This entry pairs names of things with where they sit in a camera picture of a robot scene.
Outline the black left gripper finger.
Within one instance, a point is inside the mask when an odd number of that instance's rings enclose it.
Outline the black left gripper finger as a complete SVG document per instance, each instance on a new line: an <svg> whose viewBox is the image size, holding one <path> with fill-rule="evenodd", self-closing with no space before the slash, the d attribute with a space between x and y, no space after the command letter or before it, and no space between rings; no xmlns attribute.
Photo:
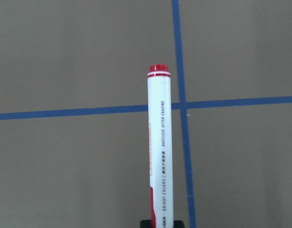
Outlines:
<svg viewBox="0 0 292 228"><path fill-rule="evenodd" d="M182 220L175 220L173 224L174 228L185 228L184 222ZM140 228L153 228L151 225L151 220L141 220Z"/></svg>

